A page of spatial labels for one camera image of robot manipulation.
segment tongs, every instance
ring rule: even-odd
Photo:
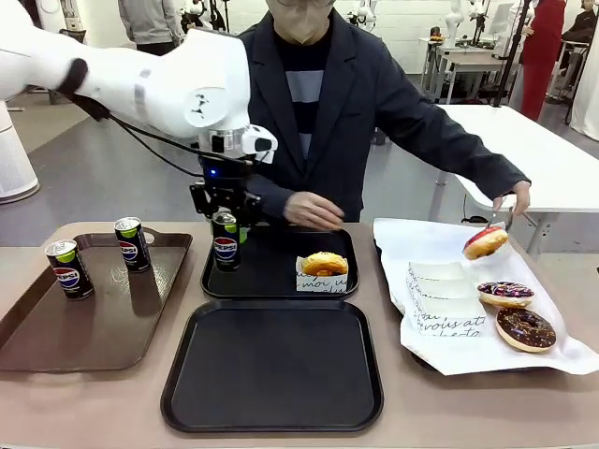
[[[495,219],[497,218],[497,212],[499,210],[501,210],[502,206],[504,205],[504,202],[505,202],[505,196],[504,196],[504,199],[502,200],[502,204],[499,205],[499,208],[497,208],[496,210],[493,210],[493,215],[490,217],[490,220],[487,223],[487,225],[485,226],[485,229],[489,229],[490,226],[492,225],[492,223],[495,221]],[[514,208],[511,207],[511,208],[509,208],[509,218],[507,219],[507,223],[505,224],[505,232],[509,233],[509,230],[512,228],[513,223],[514,223]]]

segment sleeve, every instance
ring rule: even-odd
[[[376,86],[376,124],[389,138],[422,161],[463,176],[493,199],[528,181],[512,163],[485,148],[444,110],[431,104],[393,59],[387,47]]]
[[[162,9],[165,13],[165,19],[167,21],[170,33],[172,34],[173,38],[179,42],[183,33],[179,26],[177,12],[172,4],[172,0],[162,0]]]
[[[268,178],[253,174],[247,182],[247,190],[251,194],[260,196],[262,211],[272,218],[284,219],[285,204],[294,191],[279,187]]]
[[[123,0],[119,0],[119,13],[121,14],[121,21],[123,22],[124,31],[127,33],[127,37],[130,41],[134,41],[133,30],[131,29],[131,21],[129,15],[124,7]]]

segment white table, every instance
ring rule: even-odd
[[[445,56],[449,54],[475,54],[489,53],[491,50],[479,49],[478,47],[454,47],[445,48],[442,43],[430,41],[426,37],[421,37],[420,42],[427,43],[427,53],[422,67],[422,76],[420,78],[420,87],[422,92],[427,93],[429,97],[437,100],[441,97],[443,81],[446,75],[447,60]]]
[[[536,229],[527,252],[538,255],[543,239],[560,213],[599,212],[599,161],[508,107],[486,105],[442,106],[466,131],[483,139],[492,152],[503,154],[533,181],[528,214]],[[437,221],[448,174],[441,172],[429,220]],[[471,181],[457,177],[478,207],[492,209],[492,201]],[[515,204],[514,196],[503,211]]]
[[[500,61],[492,57],[491,50],[486,51],[468,51],[468,52],[451,52],[444,54],[442,57],[443,68],[449,64],[451,70],[451,81],[449,84],[449,91],[447,92],[446,103],[451,104],[451,95],[453,94],[453,88],[456,84],[456,75],[458,73],[478,73],[479,76],[476,78],[475,86],[473,87],[473,93],[478,92],[482,75],[485,72],[498,72],[504,68],[505,61]],[[441,97],[441,89],[443,87],[442,82],[437,84],[438,96]]]

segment dark blazer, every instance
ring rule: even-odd
[[[291,94],[275,47],[268,13],[240,38],[247,51],[251,122],[279,140],[272,165],[262,164],[248,190],[262,196],[263,211],[281,218],[291,194],[328,198],[359,221],[362,188],[374,128],[423,161],[462,175],[489,198],[526,177],[489,152],[412,85],[381,39],[350,25],[333,10],[333,36],[308,158],[304,159]]]

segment hand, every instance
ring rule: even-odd
[[[343,224],[343,211],[322,196],[296,192],[287,199],[284,216],[289,223],[319,231],[336,231]]]
[[[516,207],[514,208],[514,217],[518,217],[531,205],[531,184],[528,181],[517,182],[512,187],[512,192],[516,194]],[[502,206],[504,198],[502,196],[493,200],[493,210],[498,210]]]

